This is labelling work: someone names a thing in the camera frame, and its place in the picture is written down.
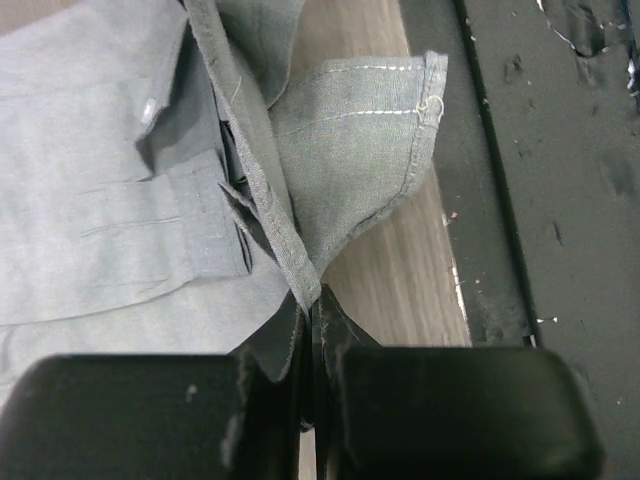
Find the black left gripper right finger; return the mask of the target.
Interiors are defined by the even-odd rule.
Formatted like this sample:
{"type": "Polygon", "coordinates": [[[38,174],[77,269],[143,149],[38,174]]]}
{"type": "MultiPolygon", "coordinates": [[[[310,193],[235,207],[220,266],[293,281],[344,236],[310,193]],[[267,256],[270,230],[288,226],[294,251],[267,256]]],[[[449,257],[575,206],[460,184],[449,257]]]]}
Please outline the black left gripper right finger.
{"type": "Polygon", "coordinates": [[[335,479],[343,440],[342,357],[353,347],[379,343],[343,310],[324,287],[310,314],[310,421],[315,432],[316,477],[335,479]]]}

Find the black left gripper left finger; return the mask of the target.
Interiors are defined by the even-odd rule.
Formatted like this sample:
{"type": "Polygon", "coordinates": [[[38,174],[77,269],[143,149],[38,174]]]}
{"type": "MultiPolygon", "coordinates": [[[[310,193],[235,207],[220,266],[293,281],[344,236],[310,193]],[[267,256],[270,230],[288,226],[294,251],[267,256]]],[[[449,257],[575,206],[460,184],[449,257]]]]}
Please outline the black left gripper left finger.
{"type": "Polygon", "coordinates": [[[241,407],[234,415],[234,477],[296,479],[306,317],[292,293],[234,350],[241,407]]]}

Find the grey long sleeve shirt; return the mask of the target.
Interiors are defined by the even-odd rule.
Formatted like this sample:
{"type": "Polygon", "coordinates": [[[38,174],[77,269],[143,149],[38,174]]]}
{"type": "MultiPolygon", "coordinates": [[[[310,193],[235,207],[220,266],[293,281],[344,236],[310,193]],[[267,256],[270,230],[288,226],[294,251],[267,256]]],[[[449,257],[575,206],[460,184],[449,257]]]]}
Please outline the grey long sleeve shirt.
{"type": "Polygon", "coordinates": [[[82,1],[1,38],[1,395],[233,349],[421,186],[448,59],[295,79],[299,1],[82,1]]]}

